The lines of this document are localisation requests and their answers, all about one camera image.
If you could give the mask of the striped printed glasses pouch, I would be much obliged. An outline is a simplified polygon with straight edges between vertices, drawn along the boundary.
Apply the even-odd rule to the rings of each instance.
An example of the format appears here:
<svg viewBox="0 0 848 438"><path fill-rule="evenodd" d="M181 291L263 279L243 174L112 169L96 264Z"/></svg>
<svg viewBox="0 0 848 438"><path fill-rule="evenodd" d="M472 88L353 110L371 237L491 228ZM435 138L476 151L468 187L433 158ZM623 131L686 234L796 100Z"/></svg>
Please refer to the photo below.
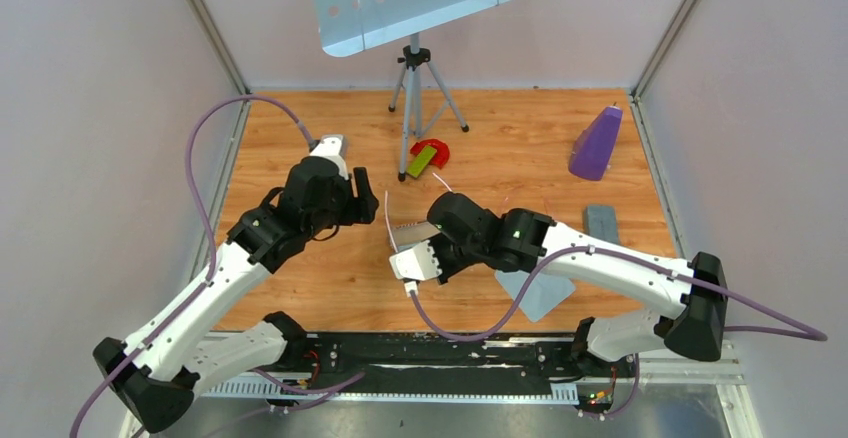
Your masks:
<svg viewBox="0 0 848 438"><path fill-rule="evenodd" d="M418 242L427 240L439 233L438 228L428 222L409 223L393 226L389 233L388 242L392 249L400 250L414 246Z"/></svg>

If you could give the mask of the white sunglasses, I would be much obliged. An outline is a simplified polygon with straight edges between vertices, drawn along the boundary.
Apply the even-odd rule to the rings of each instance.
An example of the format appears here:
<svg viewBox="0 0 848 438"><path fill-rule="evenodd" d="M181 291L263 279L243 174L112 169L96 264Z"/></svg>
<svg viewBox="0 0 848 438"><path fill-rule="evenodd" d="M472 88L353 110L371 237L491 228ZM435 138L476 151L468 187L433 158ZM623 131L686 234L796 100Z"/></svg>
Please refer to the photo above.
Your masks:
<svg viewBox="0 0 848 438"><path fill-rule="evenodd" d="M384 196L383 196L383 198L384 198L384 202L383 202L383 205L384 205L384 209L383 209L383 216L384 216L385 226L386 226L386 230L387 230L387 235L388 235L388 238L389 238L389 233L390 233L391 228L393 227L393 225L392 225L392 223L391 223L390 214L389 214L389 211L390 211L390 201L389 201L390 194L389 194L389 191L388 191L388 190L385 190L385 191L384 191ZM424 219L423 221L417 221L417 222L428 222L428 221L427 221L426 219ZM392 249L392 251L393 251L394 253L398 253L398 252L400 252L400 251L404 251L404 250L409 249L409 248L412 248L412 247L413 247L413 246L411 246L411 247L406 247L406 248L403 248L403 249L400 249L400 250L392 249L392 248L391 248L391 249Z"/></svg>

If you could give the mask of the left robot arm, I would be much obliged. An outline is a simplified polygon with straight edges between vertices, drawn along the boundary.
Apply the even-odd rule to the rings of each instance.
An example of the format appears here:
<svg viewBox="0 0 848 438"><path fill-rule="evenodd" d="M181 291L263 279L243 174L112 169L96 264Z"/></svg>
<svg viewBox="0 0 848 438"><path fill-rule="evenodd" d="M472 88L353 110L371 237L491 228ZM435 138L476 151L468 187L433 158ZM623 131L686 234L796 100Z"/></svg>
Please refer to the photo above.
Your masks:
<svg viewBox="0 0 848 438"><path fill-rule="evenodd" d="M284 186L247 210L192 287L124 340L103 339L93 357L109 387L149 433L174 425L202 394L254 368L298 369L307 333L278 311L221 342L207 332L249 291L325 230L370 224L379 202L368 172L339 157L308 156Z"/></svg>

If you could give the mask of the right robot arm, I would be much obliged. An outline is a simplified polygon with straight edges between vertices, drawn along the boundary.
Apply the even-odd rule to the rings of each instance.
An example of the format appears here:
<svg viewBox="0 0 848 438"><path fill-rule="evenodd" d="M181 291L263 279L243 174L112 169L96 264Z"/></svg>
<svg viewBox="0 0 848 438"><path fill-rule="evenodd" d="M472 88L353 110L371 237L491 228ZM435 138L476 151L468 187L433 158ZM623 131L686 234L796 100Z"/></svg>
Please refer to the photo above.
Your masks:
<svg viewBox="0 0 848 438"><path fill-rule="evenodd" d="M571 361L596 375L626 355L666 348L715 362L722 355L727 299L721 260L699 252L687 261L646 254L591 237L554 218L523 208L496 215L467 196L446 192L430 207L437 235L427 240L440 283L484 264L503 272L580 280L624 295L642 309L581 321Z"/></svg>

